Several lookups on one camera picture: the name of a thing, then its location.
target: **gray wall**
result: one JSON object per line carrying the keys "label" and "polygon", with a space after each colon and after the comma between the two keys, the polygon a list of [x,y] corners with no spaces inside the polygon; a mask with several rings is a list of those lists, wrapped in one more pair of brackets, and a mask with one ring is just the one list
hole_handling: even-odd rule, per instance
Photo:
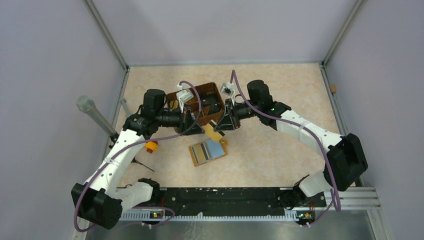
{"label": "gray wall", "polygon": [[69,239],[71,188],[100,164],[123,70],[81,0],[0,3],[0,239]]}
{"label": "gray wall", "polygon": [[129,65],[321,61],[355,0],[94,0]]}
{"label": "gray wall", "polygon": [[329,65],[396,239],[423,239],[424,1],[365,3]]}

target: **black bracket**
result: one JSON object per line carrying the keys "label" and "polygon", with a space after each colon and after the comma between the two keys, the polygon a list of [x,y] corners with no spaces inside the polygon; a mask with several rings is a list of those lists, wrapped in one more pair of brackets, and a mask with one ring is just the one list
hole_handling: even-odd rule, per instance
{"label": "black bracket", "polygon": [[[349,133],[342,136],[339,143],[328,147],[328,161],[339,191],[346,191],[368,169],[367,159],[359,138]],[[324,177],[331,184],[329,170],[324,169]]]}
{"label": "black bracket", "polygon": [[[85,185],[76,183],[71,191],[73,205],[77,205]],[[88,188],[78,210],[78,217],[97,224],[105,229],[113,228],[121,218],[122,200],[114,199],[100,191]]]}

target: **brown cardboard box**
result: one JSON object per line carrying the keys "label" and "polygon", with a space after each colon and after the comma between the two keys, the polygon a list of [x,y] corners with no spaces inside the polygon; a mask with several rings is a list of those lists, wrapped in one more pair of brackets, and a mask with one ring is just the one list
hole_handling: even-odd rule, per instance
{"label": "brown cardboard box", "polygon": [[[218,90],[215,82],[209,82],[209,83],[205,83],[205,84],[194,86],[194,87],[196,88],[196,90],[198,91],[200,96],[215,94],[217,96],[218,100],[219,100],[220,108],[221,108],[221,110],[219,112],[208,115],[211,107],[202,105],[200,118],[199,118],[197,123],[200,126],[205,126],[211,120],[218,122],[218,120],[221,118],[222,114],[224,113],[224,102],[223,102],[220,91]],[[193,91],[193,89],[191,89],[191,88],[189,88],[189,89],[193,93],[194,97],[192,99],[190,99],[188,102],[186,102],[186,104],[190,107],[190,109],[194,113],[194,115],[197,116],[199,114],[198,99],[196,98],[196,95],[195,95],[195,92]],[[168,107],[170,107],[170,102],[177,100],[177,92],[168,93],[167,96],[168,96],[167,105],[168,105]]]}

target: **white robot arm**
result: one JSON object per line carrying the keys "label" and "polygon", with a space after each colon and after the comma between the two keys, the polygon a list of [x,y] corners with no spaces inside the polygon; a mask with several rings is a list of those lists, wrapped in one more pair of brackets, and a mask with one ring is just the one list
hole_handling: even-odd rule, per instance
{"label": "white robot arm", "polygon": [[147,90],[143,104],[125,120],[120,135],[105,124],[106,120],[98,113],[92,100],[87,101],[86,97],[80,104],[77,101],[79,109],[101,123],[114,142],[97,171],[84,185],[76,183],[72,188],[71,195],[79,217],[111,229],[118,222],[121,213],[151,199],[154,188],[159,184],[150,179],[139,179],[137,183],[124,189],[117,190],[117,187],[125,170],[144,146],[143,143],[149,141],[159,127],[178,128],[179,133],[184,135],[204,133],[192,118],[190,108],[164,108],[165,95],[162,90]]}
{"label": "white robot arm", "polygon": [[[234,70],[231,75],[232,79],[233,77],[241,92]],[[345,191],[368,168],[361,142],[354,134],[342,136],[325,130],[304,119],[290,106],[273,101],[268,86],[262,80],[254,80],[247,84],[250,99],[241,95],[244,100],[241,103],[233,100],[233,86],[230,82],[225,83],[221,88],[221,92],[231,98],[225,101],[224,114],[217,122],[215,131],[238,129],[242,119],[257,116],[262,124],[297,138],[323,158],[327,158],[331,166],[331,171],[325,166],[323,171],[302,178],[293,187],[291,199],[282,205],[291,207],[302,205],[307,198],[332,189],[332,177],[337,189]]]}

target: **metal frame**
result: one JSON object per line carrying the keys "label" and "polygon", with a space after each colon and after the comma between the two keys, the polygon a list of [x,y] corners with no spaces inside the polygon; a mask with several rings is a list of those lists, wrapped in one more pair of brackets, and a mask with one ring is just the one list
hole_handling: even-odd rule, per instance
{"label": "metal frame", "polygon": [[[108,44],[110,50],[116,57],[116,59],[119,61],[119,64],[122,66],[123,69],[125,69],[125,75],[122,81],[122,87],[120,89],[119,98],[121,98],[124,95],[125,87],[127,85],[127,80],[130,72],[130,67],[124,60],[124,57],[122,56],[116,42],[114,41],[111,33],[109,32],[106,24],[104,23],[102,17],[99,14],[99,11],[97,10],[95,4],[93,3],[93,0],[83,0],[86,4],[87,8],[89,9],[93,19],[95,20],[100,32],[102,33],[106,43]],[[334,112],[334,116],[339,128],[339,131],[341,134],[345,135],[348,133],[348,128],[346,126],[345,120],[343,118],[342,111],[340,109],[340,104],[337,98],[336,94],[332,94],[330,92],[330,84],[331,79],[328,75],[327,66],[329,62],[332,60],[336,50],[338,49],[340,43],[343,41],[344,36],[349,31],[350,26],[352,25],[353,21],[355,20],[356,16],[358,15],[359,11],[363,7],[364,3],[367,0],[357,0],[353,9],[349,13],[349,16],[347,17],[345,23],[343,24],[342,28],[340,29],[340,32],[338,33],[337,37],[335,38],[333,44],[331,45],[328,53],[326,54],[324,60],[319,64],[321,74],[324,80],[325,88],[328,93],[328,97],[331,103],[331,107]],[[117,104],[115,106],[115,114],[113,117],[112,126],[116,126],[118,115],[120,112],[120,104],[117,100]],[[104,153],[107,154],[108,147],[105,147]],[[329,203],[331,200],[331,195],[329,192],[324,193],[326,201]],[[388,224],[386,222],[386,219],[384,218],[384,214],[381,209],[380,201],[378,199],[376,190],[373,187],[350,187],[345,192],[340,192],[340,197],[342,198],[342,210],[343,211],[358,211],[358,210],[366,210],[369,216],[370,224],[372,227],[372,230],[374,232],[376,240],[391,240],[393,239],[393,236],[391,234],[390,229],[388,228]],[[297,207],[293,209],[293,211],[303,211],[305,209],[301,207]],[[131,215],[123,215],[123,221],[126,220],[127,217]],[[87,225],[88,222],[79,219],[80,226]],[[175,221],[204,221],[205,218],[202,216],[197,216],[195,219],[184,219],[183,217],[176,219]],[[79,233],[74,231],[74,234],[72,235],[73,240],[76,239],[84,239],[86,237],[86,233]]]}
{"label": "metal frame", "polygon": [[327,55],[325,56],[324,60],[322,61],[322,65],[324,67],[326,67],[329,64],[334,53],[336,52],[337,48],[339,47],[339,45],[342,42],[346,33],[349,31],[349,28],[351,27],[356,16],[358,15],[359,11],[362,9],[362,6],[364,5],[364,3],[366,1],[367,0],[356,0],[356,3],[353,6],[352,10],[350,11],[349,16],[347,17],[347,19],[344,22],[343,26],[341,27],[339,33],[337,34],[334,42],[332,43],[330,49],[328,50]]}
{"label": "metal frame", "polygon": [[93,17],[95,23],[97,24],[97,27],[98,27],[100,33],[103,35],[104,40],[106,41],[106,43],[109,46],[110,50],[112,51],[113,55],[115,55],[115,58],[118,60],[121,67],[124,70],[127,70],[128,64],[125,62],[124,57],[122,56],[114,38],[112,37],[111,33],[109,32],[108,28],[106,27],[105,22],[103,21],[102,17],[100,16],[100,13],[97,10],[96,5],[94,4],[93,0],[83,0],[83,2],[85,3],[88,10],[90,11],[91,16]]}

